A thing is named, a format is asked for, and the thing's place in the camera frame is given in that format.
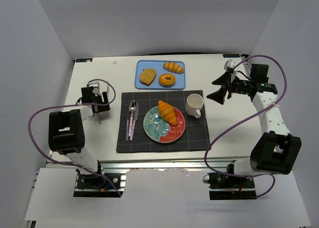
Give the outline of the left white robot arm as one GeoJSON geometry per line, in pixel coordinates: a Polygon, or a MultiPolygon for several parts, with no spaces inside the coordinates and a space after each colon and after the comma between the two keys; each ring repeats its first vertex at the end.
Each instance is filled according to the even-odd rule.
{"type": "Polygon", "coordinates": [[[98,117],[102,123],[105,112],[110,106],[107,92],[100,92],[99,82],[92,82],[81,88],[82,101],[85,105],[69,111],[49,114],[48,143],[53,152],[57,152],[94,173],[102,174],[100,162],[85,148],[83,121],[98,117]]]}

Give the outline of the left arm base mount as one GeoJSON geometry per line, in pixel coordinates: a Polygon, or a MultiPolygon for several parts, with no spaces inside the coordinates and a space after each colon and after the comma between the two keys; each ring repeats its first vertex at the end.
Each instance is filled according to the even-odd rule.
{"type": "Polygon", "coordinates": [[[85,174],[79,169],[76,169],[76,172],[77,177],[73,192],[75,198],[119,198],[124,192],[125,174],[108,171],[105,173],[103,168],[99,169],[99,173],[112,182],[119,191],[119,195],[107,179],[90,173],[85,174]]]}

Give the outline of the large striped croissant bread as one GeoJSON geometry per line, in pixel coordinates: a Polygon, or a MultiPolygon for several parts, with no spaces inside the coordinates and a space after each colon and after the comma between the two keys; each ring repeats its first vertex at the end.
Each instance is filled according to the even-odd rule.
{"type": "Polygon", "coordinates": [[[162,119],[164,119],[166,122],[168,122],[172,126],[177,125],[177,118],[174,112],[174,108],[170,104],[165,103],[162,100],[159,100],[158,110],[159,110],[159,115],[162,119]]]}

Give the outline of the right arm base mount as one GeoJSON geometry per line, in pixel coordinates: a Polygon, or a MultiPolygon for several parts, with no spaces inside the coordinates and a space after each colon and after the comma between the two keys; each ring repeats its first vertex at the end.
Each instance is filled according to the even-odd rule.
{"type": "Polygon", "coordinates": [[[211,201],[255,200],[257,196],[253,180],[219,173],[208,173],[202,180],[209,185],[211,201]]]}

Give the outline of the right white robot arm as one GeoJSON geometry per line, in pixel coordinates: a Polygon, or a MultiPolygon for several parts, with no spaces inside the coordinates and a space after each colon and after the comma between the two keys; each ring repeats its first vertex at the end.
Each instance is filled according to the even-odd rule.
{"type": "Polygon", "coordinates": [[[302,146],[300,137],[293,136],[282,118],[275,102],[278,91],[268,82],[268,65],[252,64],[246,80],[237,77],[236,62],[229,59],[224,65],[225,73],[212,82],[220,89],[207,96],[223,104],[233,93],[248,95],[256,108],[262,136],[249,158],[233,161],[226,171],[236,176],[257,174],[281,174],[291,172],[302,146]]]}

